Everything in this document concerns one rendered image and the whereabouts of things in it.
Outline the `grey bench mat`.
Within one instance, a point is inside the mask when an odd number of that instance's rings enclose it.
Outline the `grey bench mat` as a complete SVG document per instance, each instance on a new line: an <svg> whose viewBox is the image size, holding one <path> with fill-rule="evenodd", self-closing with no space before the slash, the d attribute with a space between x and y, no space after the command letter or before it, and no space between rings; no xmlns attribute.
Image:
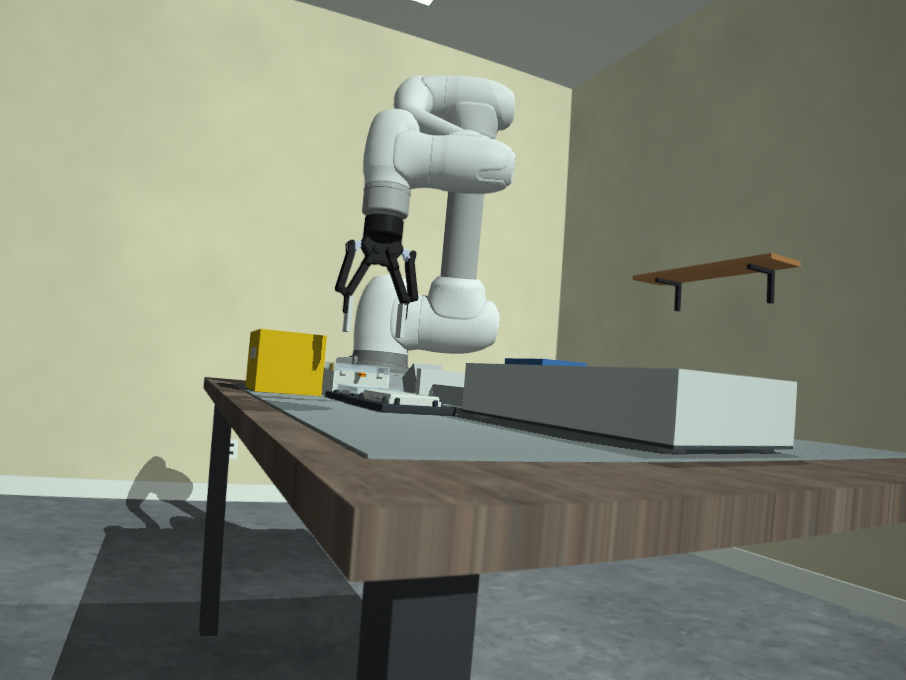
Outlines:
<svg viewBox="0 0 906 680"><path fill-rule="evenodd" d="M354 411L296 394L234 386L367 459L502 462L724 462L906 458L906 453L794 439L793 449L657 451L658 447L497 418ZM355 412L356 411L356 412ZM803 442L804 441L804 442ZM803 442L803 443L801 443ZM822 446L823 445L823 446Z"/></svg>

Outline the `blue bin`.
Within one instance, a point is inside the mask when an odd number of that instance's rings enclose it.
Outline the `blue bin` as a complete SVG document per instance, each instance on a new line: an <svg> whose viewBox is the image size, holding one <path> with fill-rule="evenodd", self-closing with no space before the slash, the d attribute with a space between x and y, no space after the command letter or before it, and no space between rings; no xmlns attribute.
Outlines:
<svg viewBox="0 0 906 680"><path fill-rule="evenodd" d="M505 364L521 365L556 365L556 366L587 366L587 363L570 362L551 359L505 358Z"/></svg>

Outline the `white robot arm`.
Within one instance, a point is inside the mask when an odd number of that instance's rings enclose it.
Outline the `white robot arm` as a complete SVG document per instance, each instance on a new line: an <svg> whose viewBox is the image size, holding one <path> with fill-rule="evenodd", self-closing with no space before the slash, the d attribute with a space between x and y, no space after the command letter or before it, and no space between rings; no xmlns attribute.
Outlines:
<svg viewBox="0 0 906 680"><path fill-rule="evenodd" d="M373 277L358 303L353 355L337 363L405 374L409 350L465 354L494 344L500 315L476 275L484 194L513 180L516 156L495 138L514 114L514 93L498 82L416 75L396 90L394 109L374 117L364 150L362 213L404 220L411 189L447 191L441 275L428 296L409 303L404 338L395 338L400 302L391 276Z"/></svg>

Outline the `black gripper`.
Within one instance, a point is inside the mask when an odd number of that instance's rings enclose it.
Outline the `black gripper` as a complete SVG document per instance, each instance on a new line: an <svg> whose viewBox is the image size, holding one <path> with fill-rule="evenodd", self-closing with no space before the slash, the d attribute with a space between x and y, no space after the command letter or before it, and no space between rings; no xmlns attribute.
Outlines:
<svg viewBox="0 0 906 680"><path fill-rule="evenodd" d="M403 248L404 221L393 215L370 214L365 217L363 238L361 241L349 240L345 244L346 254L335 285L335 291L344 296L343 300L343 331L351 332L353 301L356 288L371 265L387 267L400 304L398 304L395 338L404 338L405 320L408 314L408 305L418 301L418 288L416 279L415 260L417 252ZM400 237L400 238L399 238ZM365 257L354 274L348 288L346 281L353 263L355 252L359 247ZM405 261L406 284L403 282L398 257L402 255ZM391 267L390 267L391 266Z"/></svg>

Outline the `yellow open-top bin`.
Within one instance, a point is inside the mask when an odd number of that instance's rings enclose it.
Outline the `yellow open-top bin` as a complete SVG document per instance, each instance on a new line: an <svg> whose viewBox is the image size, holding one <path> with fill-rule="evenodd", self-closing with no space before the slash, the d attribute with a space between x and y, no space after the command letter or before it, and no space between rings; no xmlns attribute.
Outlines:
<svg viewBox="0 0 906 680"><path fill-rule="evenodd" d="M322 395L327 336L258 329L250 333L245 387Z"/></svg>

